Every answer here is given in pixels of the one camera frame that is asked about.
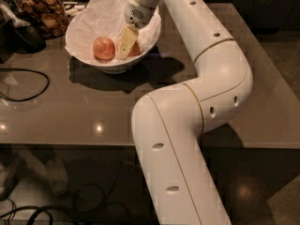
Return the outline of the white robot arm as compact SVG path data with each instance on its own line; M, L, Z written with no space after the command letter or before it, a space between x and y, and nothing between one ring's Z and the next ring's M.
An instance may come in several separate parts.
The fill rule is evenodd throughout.
M251 93L248 60L203 0L128 0L130 30L159 2L169 10L197 75L138 100L133 140L160 225L232 225L198 145L241 110Z

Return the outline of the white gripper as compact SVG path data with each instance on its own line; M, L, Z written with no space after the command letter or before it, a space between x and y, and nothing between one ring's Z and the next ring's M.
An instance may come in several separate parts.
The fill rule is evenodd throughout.
M137 42L139 36L138 29L143 29L150 23L154 11L153 8L144 7L135 0L127 0L124 15L128 25L124 27L119 45L117 46L119 59L126 59L128 57Z

